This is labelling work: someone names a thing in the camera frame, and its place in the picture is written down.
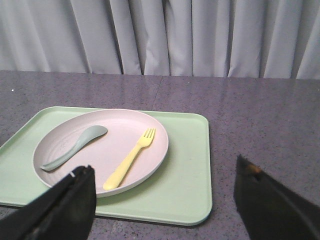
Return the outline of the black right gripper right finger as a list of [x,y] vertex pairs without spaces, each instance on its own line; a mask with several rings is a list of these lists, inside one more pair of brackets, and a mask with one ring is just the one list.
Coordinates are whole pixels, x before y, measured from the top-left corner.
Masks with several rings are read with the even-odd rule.
[[320,208],[239,155],[233,192],[252,240],[318,240]]

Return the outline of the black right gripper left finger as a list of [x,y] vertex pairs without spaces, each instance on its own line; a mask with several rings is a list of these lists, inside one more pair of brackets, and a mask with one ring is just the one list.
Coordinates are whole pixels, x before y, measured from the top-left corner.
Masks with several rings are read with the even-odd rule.
[[79,166],[0,221],[2,240],[86,240],[96,212],[95,171]]

